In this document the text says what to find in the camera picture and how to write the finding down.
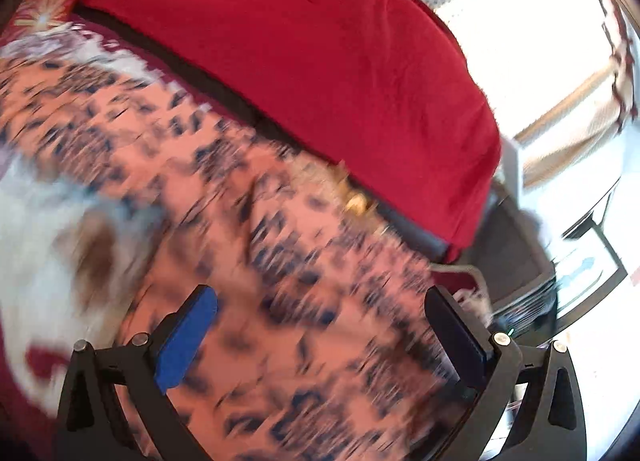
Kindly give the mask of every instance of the screw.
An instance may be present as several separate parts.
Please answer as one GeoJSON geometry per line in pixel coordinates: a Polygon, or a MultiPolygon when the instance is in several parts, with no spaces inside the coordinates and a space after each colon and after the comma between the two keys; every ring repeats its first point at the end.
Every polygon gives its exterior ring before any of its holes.
{"type": "Polygon", "coordinates": [[[81,353],[86,349],[86,346],[88,345],[89,345],[89,342],[87,342],[86,340],[78,340],[78,342],[74,344],[74,351],[76,353],[81,353]]]}
{"type": "Polygon", "coordinates": [[[131,343],[138,347],[145,345],[147,342],[149,342],[149,335],[146,333],[137,333],[131,339],[131,343]]]}
{"type": "Polygon", "coordinates": [[[511,343],[511,339],[506,333],[495,333],[494,342],[499,346],[508,346],[511,343]]]}
{"type": "Polygon", "coordinates": [[[559,353],[565,353],[566,352],[566,345],[564,345],[562,342],[558,342],[557,340],[554,342],[554,349],[556,351],[558,351],[559,353]]]}

